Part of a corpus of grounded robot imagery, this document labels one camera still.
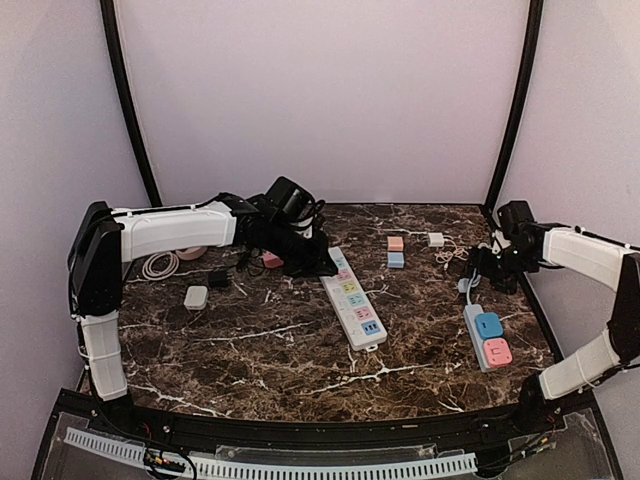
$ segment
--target power strip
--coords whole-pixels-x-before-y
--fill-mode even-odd
[[[364,293],[355,273],[339,247],[329,249],[338,274],[320,277],[331,304],[347,334],[351,348],[373,352],[387,340],[387,330]]]

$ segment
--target coiled white cable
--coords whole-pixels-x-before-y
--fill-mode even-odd
[[[436,252],[435,258],[436,258],[436,262],[440,264],[444,264],[445,270],[449,267],[449,262],[454,258],[458,258],[463,261],[469,258],[469,251],[464,247],[459,247],[458,245],[456,245],[456,242],[454,242],[453,238],[451,238],[450,236],[445,236],[444,242],[445,242],[445,245],[447,242],[451,243],[453,245],[453,250],[441,249],[438,252]]]
[[[169,257],[169,265],[167,265],[167,268],[165,268],[161,272],[156,272],[153,269],[153,264],[164,257]],[[179,266],[180,266],[180,260],[178,259],[175,253],[173,252],[154,253],[149,258],[147,258],[146,262],[144,262],[144,265],[142,266],[142,276],[147,280],[152,280],[156,282],[160,280],[166,280],[171,275],[176,273]]]

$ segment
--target white plug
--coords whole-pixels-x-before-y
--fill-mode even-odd
[[[430,247],[444,247],[444,235],[442,233],[428,233],[427,235]]]

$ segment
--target pink outlet cover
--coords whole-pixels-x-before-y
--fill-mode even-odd
[[[509,344],[504,338],[491,338],[484,342],[484,353],[490,368],[504,367],[513,361]]]
[[[271,252],[266,252],[262,256],[262,261],[264,262],[264,266],[267,268],[278,268],[284,265],[282,259]]]
[[[402,237],[387,237],[387,249],[390,252],[402,252],[404,250]]]

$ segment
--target blue block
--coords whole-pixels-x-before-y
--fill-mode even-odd
[[[402,252],[387,252],[387,266],[389,268],[404,268]]]
[[[493,312],[481,313],[476,317],[476,328],[482,340],[501,337],[504,333],[500,318]]]

